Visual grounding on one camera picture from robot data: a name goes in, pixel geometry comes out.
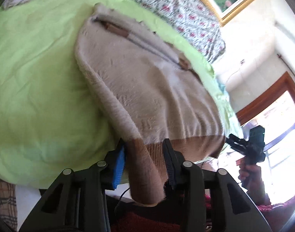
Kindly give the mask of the person's right hand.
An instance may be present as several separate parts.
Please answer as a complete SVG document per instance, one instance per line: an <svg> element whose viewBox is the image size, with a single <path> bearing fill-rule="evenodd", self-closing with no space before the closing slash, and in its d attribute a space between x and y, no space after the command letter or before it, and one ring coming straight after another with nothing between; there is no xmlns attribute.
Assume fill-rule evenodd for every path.
<svg viewBox="0 0 295 232"><path fill-rule="evenodd" d="M261 167L257 165L247 165L242 162L240 165L239 177L246 183L246 190L249 197L256 205L263 205L266 198L265 186L261 177Z"/></svg>

